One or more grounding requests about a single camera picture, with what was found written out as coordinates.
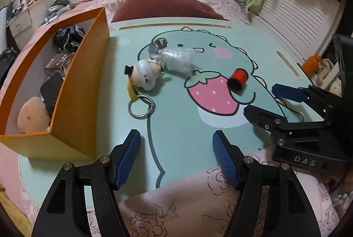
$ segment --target table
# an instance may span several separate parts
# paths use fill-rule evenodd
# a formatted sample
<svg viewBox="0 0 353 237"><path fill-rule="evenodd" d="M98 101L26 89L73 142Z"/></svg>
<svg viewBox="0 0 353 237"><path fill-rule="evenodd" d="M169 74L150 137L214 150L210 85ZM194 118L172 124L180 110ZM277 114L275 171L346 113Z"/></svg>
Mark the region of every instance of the table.
<svg viewBox="0 0 353 237"><path fill-rule="evenodd" d="M269 133L253 127L243 116L248 104L285 115L289 121L301 118L281 106L270 91L275 83L307 87L310 81L273 39L252 26L200 18L153 18L113 23L110 33L97 104L97 155L109 154L132 128L142 136L140 152L127 184L117 193L118 200L217 166L212 149L212 134L217 129L222 129L244 154L271 146ZM148 59L148 45L158 37L165 37L169 47L195 49L193 61L198 69L191 78L165 73L152 91L139 89L154 100L156 109L148 119L138 120L128 113L124 68L138 59ZM230 93L226 86L237 68L249 74L240 95ZM204 79L210 82L199 82ZM306 105L288 105L301 112L305 121L322 120ZM132 110L142 114L147 108L137 101ZM65 161L21 156L19 163L26 190L41 205ZM90 208L90 189L85 193Z"/></svg>

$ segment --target strawberry leaf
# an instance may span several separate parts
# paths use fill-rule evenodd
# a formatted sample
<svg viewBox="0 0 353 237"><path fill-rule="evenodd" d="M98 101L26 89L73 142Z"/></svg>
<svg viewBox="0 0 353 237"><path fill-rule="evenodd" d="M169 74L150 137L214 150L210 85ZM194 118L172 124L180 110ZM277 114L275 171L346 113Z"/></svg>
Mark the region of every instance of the strawberry leaf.
<svg viewBox="0 0 353 237"><path fill-rule="evenodd" d="M205 71L205 72L200 72L199 70L196 70L193 72L193 75L190 76L184 84L185 88L191 88L195 86L198 83L202 84L207 84L207 80L209 79L215 79L219 77L221 74L218 72L212 72L212 71Z"/></svg>

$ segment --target strawberry illustration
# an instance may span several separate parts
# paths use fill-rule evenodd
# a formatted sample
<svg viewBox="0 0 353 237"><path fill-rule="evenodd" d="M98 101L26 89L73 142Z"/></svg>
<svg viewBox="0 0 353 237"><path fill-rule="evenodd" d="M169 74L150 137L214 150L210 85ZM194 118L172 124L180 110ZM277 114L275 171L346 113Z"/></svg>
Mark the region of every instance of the strawberry illustration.
<svg viewBox="0 0 353 237"><path fill-rule="evenodd" d="M234 115L239 103L229 91L227 80L218 72L196 70L185 81L184 88L203 110L216 115Z"/></svg>

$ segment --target yellow strap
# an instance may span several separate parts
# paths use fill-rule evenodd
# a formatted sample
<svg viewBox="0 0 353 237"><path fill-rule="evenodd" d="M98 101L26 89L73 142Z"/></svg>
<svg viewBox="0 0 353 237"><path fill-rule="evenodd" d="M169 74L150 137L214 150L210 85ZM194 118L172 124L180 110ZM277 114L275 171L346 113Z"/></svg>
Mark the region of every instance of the yellow strap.
<svg viewBox="0 0 353 237"><path fill-rule="evenodd" d="M132 85L132 79L131 78L129 78L129 82L128 82L128 93L129 93L129 96L130 96L130 98L131 98L131 100L133 102L138 100L136 92L135 92L134 87Z"/></svg>

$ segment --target red pillow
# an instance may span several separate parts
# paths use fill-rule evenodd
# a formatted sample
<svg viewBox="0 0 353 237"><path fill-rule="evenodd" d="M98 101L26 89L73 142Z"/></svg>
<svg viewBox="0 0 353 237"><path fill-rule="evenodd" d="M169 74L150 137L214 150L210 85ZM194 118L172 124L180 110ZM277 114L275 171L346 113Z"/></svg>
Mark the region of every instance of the red pillow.
<svg viewBox="0 0 353 237"><path fill-rule="evenodd" d="M126 0L113 22L154 17L197 17L224 20L210 6L196 0Z"/></svg>

